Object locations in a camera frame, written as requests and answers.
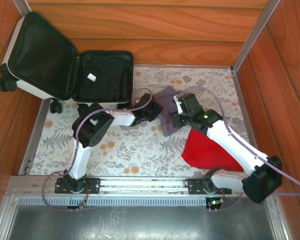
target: open suitcase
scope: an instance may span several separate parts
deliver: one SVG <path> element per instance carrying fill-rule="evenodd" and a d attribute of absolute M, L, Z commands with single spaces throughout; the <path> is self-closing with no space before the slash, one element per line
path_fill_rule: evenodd
<path fill-rule="evenodd" d="M 21 18 L 4 56 L 0 89 L 23 89 L 41 99 L 53 98 L 51 112 L 61 113 L 58 100 L 129 106 L 133 56 L 128 51 L 89 50 L 75 46 L 36 12 Z"/>

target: red cloth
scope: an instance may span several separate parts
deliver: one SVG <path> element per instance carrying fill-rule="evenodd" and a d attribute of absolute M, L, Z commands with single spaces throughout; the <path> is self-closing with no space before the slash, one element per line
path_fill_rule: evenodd
<path fill-rule="evenodd" d="M 219 144 L 194 129 L 190 131 L 181 156 L 190 166 L 198 169 L 222 168 L 235 172 L 244 171 Z"/>

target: wooden wall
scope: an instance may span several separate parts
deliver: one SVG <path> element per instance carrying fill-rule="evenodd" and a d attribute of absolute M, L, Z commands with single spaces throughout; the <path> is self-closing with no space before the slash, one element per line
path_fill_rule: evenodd
<path fill-rule="evenodd" d="M 281 0 L 238 79 L 258 147 L 300 181 L 300 0 Z M 282 192 L 299 192 L 286 178 Z M 293 239 L 300 239 L 300 197 L 280 197 Z"/>
<path fill-rule="evenodd" d="M 268 0 L 28 0 L 85 50 L 137 64 L 232 66 Z"/>
<path fill-rule="evenodd" d="M 0 0 L 0 65 L 20 18 L 12 0 Z M 40 104 L 20 89 L 0 91 L 0 204 L 10 176 L 18 174 Z"/>

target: purple cloth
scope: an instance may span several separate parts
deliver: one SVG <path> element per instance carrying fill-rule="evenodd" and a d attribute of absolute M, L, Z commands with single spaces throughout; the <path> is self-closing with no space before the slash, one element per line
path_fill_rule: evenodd
<path fill-rule="evenodd" d="M 170 136 L 179 130 L 174 128 L 170 114 L 178 111 L 177 105 L 174 103 L 174 96 L 179 92 L 175 91 L 171 86 L 167 86 L 164 90 L 154 95 L 155 101 L 163 107 L 163 110 L 158 115 L 163 128 L 165 137 Z"/>

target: patterned mat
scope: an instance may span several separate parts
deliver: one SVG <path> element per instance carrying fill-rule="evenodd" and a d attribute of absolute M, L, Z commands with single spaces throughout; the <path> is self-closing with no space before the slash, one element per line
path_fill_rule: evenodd
<path fill-rule="evenodd" d="M 190 86 L 204 86 L 219 97 L 231 127 L 248 140 L 233 77 L 229 69 L 135 67 L 133 90 L 149 88 L 153 94 L 166 86 L 181 91 Z M 137 94 L 140 98 L 145 92 Z M 220 113 L 207 92 L 194 92 L 205 110 Z M 48 175 L 68 166 L 74 148 L 71 126 L 79 116 L 72 100 L 62 102 L 61 114 L 47 114 L 31 175 Z M 87 174 L 92 176 L 192 177 L 206 171 L 189 166 L 181 157 L 189 127 L 164 137 L 159 119 L 135 127 L 111 127 L 89 158 Z"/>

